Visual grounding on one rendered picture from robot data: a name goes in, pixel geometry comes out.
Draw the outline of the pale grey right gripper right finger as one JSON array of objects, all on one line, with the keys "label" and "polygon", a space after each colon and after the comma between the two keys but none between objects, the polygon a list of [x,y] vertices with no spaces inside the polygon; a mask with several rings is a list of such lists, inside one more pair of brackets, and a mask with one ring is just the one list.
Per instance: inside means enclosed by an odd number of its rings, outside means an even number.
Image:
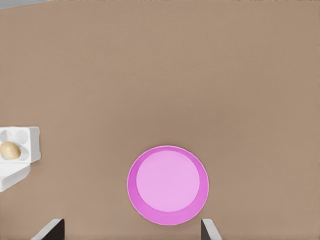
[{"label": "pale grey right gripper right finger", "polygon": [[212,219],[201,219],[201,240],[222,240],[222,237]]}]

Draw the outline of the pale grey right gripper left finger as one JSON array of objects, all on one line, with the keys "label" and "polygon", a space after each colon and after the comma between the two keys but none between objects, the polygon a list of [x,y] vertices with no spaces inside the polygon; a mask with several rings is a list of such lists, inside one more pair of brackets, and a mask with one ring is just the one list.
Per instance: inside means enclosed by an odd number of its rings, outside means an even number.
[{"label": "pale grey right gripper left finger", "polygon": [[65,220],[51,220],[31,240],[65,240]]}]

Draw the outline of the white egg box lid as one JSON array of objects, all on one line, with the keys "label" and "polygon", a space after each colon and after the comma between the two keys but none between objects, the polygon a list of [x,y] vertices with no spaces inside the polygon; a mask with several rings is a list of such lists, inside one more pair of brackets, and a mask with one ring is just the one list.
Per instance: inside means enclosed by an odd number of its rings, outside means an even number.
[{"label": "white egg box lid", "polygon": [[30,171],[29,163],[0,163],[0,193],[24,180]]}]

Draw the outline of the tan egg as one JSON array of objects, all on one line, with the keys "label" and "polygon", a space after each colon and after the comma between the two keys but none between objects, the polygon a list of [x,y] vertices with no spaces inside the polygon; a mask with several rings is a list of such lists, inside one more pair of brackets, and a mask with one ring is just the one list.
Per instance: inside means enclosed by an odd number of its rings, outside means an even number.
[{"label": "tan egg", "polygon": [[14,160],[21,156],[21,149],[16,143],[5,141],[0,145],[0,154],[5,159]]}]

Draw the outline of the white egg box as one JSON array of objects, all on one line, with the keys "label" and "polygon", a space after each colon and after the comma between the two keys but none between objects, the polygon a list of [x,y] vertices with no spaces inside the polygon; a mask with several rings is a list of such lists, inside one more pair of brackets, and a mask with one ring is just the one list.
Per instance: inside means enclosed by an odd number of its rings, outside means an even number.
[{"label": "white egg box", "polygon": [[3,142],[14,142],[21,150],[17,159],[6,159],[0,154],[0,163],[31,164],[41,158],[40,129],[37,126],[0,127],[0,145]]}]

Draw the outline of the pink round plate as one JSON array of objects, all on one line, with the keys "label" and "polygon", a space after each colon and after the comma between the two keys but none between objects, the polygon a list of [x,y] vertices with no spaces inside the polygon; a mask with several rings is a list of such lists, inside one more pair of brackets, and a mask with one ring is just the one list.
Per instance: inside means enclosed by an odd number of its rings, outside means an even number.
[{"label": "pink round plate", "polygon": [[173,145],[143,152],[127,177],[127,193],[135,210],[164,226],[193,219],[204,207],[209,188],[202,162],[192,152]]}]

